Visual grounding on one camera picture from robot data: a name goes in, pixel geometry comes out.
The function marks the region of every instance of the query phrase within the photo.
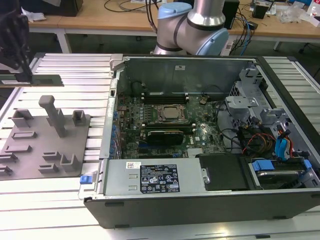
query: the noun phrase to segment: gray fixture plate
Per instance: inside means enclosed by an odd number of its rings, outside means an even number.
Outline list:
[[[66,136],[64,138],[59,138],[55,128],[49,125],[47,116],[34,116],[33,119],[26,120],[30,127],[17,128],[17,126],[14,126],[1,150],[1,154],[8,154],[8,152],[5,152],[8,146],[12,148],[12,146],[29,145],[31,146],[31,151],[14,153],[18,158],[16,162],[0,162],[0,165],[8,166],[13,171],[11,175],[0,175],[0,181],[79,176],[82,170],[90,124],[90,115],[86,114],[85,117],[86,122],[84,125],[75,126],[72,115],[65,115],[64,127]],[[36,133],[36,138],[16,140],[12,138],[16,133],[32,131]],[[65,155],[68,161],[75,154],[79,163],[74,170],[66,172],[60,165],[61,158],[46,161],[42,157],[44,153],[54,152]],[[51,164],[55,164],[58,167],[58,172],[41,173],[39,171],[40,165],[49,166]]]

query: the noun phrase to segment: computer case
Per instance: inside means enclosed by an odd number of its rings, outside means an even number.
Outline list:
[[[19,0],[23,9],[33,13],[75,17],[80,11],[83,0],[61,0],[60,6],[52,5],[43,0]]]

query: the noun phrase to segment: blue cable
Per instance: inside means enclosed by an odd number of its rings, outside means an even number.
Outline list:
[[[249,28],[249,23],[248,23],[248,21],[247,21],[245,18],[236,17],[236,19],[245,21],[246,27],[247,27],[247,32],[246,32],[247,39],[245,40],[243,49],[242,49],[242,51],[241,51],[241,53],[240,53],[240,56],[242,56],[242,55],[245,53],[245,51],[246,51],[246,49],[247,49],[247,46],[248,46],[248,44],[249,44],[249,39],[250,39],[250,33],[249,33],[249,31],[250,31],[250,28]]]

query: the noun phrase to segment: warning label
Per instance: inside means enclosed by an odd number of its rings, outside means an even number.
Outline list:
[[[180,192],[177,165],[141,165],[140,191],[143,194]]]

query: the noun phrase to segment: electronics on desk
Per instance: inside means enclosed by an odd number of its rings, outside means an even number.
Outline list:
[[[75,17],[80,11],[83,0],[61,0],[60,6],[49,3],[49,0],[19,0],[23,9],[33,13]]]
[[[253,6],[252,17],[255,19],[263,19],[266,15],[266,12],[269,9],[269,4],[266,2],[257,1]]]
[[[193,7],[194,3],[195,3],[195,0],[174,0],[174,2],[187,3],[187,4],[190,4]],[[232,28],[232,26],[234,24],[234,20],[235,20],[236,14],[237,14],[237,10],[238,10],[239,4],[240,4],[239,0],[225,0],[224,1],[222,13],[225,16],[224,27],[226,29],[231,29]]]

